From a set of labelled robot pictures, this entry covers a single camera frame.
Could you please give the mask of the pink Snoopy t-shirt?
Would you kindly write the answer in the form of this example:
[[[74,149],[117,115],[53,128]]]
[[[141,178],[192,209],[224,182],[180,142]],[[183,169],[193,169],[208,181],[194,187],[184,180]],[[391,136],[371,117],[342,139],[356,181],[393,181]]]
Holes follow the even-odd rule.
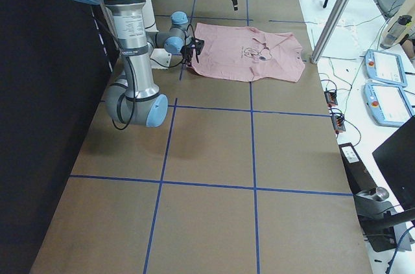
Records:
[[[204,47],[192,59],[191,68],[201,76],[240,82],[273,78],[296,83],[305,69],[302,46],[291,32],[198,23],[195,36],[204,41]]]

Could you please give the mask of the upper orange connector board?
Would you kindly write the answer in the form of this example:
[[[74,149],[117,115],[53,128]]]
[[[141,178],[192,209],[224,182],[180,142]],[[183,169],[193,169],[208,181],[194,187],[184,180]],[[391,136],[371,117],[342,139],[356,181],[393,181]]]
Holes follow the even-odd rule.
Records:
[[[334,90],[325,90],[324,91],[325,100],[327,102],[327,106],[332,108],[333,106],[337,106],[337,91]]]

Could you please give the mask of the orange connector board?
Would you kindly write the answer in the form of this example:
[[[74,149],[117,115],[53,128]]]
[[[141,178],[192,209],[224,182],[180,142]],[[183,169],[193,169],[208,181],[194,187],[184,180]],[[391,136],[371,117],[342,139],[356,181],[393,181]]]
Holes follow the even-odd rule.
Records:
[[[338,135],[342,132],[346,131],[344,122],[345,122],[345,116],[343,112],[339,109],[331,108],[329,110],[330,116],[331,116],[331,122],[333,125],[333,129],[335,133]]]
[[[325,90],[324,91],[325,100],[327,102],[327,106],[332,108],[333,106],[337,106],[337,91],[334,90]]]

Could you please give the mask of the lower orange connector board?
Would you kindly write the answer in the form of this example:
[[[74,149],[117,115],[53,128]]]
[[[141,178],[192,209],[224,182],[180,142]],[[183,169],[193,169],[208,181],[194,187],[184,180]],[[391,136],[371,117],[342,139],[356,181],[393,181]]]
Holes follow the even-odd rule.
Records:
[[[346,131],[344,122],[345,122],[345,116],[343,112],[339,109],[331,108],[329,110],[330,116],[331,116],[331,122],[333,125],[333,129],[335,133],[338,135],[342,132]]]

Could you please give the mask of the clear water bottle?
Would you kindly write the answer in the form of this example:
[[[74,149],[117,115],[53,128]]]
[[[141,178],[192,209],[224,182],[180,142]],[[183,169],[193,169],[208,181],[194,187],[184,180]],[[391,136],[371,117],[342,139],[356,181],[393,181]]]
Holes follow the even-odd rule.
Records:
[[[402,15],[387,30],[386,36],[383,38],[380,46],[382,49],[389,49],[395,44],[398,37],[405,31],[412,21],[411,15]]]

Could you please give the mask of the upper teach pendant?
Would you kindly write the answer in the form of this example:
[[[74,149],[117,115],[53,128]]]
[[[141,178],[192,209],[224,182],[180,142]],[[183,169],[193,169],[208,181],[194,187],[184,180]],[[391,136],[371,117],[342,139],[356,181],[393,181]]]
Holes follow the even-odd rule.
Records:
[[[400,55],[369,49],[364,56],[364,65],[368,78],[407,87],[407,77]]]

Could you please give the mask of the teach pendant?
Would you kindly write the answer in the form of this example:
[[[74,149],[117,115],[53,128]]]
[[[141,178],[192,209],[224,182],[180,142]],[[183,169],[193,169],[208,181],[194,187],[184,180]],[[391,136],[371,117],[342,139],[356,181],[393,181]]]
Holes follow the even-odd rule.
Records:
[[[364,56],[364,65],[368,78],[407,87],[407,77],[400,55],[369,49]]]
[[[363,94],[368,112],[379,126],[399,128],[414,116],[414,110],[401,86],[367,83]]]

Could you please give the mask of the lower teach pendant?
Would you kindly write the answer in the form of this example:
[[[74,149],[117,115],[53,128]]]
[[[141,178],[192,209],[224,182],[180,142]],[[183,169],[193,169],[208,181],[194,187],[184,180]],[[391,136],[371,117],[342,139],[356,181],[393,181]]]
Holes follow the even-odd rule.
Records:
[[[414,110],[401,86],[367,83],[363,94],[368,112],[379,126],[399,128],[414,116]]]

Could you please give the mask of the black box with label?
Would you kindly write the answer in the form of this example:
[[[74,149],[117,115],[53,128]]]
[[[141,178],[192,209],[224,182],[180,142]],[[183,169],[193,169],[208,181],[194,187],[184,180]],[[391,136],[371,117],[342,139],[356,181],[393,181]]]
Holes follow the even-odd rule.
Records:
[[[377,185],[351,143],[339,146],[346,177],[353,194],[369,191]]]

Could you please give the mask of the black monitor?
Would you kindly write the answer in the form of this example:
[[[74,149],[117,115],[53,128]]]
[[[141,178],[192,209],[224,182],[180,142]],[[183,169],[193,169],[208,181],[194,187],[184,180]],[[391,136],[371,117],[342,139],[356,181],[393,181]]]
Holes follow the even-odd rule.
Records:
[[[372,153],[385,181],[404,209],[414,207],[414,154],[414,117]]]

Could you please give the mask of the black clamp with metal knob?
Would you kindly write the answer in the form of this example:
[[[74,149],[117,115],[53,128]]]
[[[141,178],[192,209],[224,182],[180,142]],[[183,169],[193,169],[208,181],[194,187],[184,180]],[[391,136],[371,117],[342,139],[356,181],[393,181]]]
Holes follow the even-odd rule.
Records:
[[[361,229],[375,252],[411,250],[406,230],[414,221],[413,208],[397,212],[389,201],[367,193],[356,194],[353,200]]]

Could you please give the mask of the aluminium frame post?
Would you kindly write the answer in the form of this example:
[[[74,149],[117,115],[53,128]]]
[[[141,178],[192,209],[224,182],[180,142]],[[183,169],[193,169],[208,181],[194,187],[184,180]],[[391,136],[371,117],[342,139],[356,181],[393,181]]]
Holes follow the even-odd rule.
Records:
[[[322,30],[322,33],[314,46],[314,51],[311,55],[311,63],[317,64],[319,59],[326,48],[331,35],[333,34],[336,25],[345,10],[349,0],[336,0],[334,7],[327,19],[325,27]]]

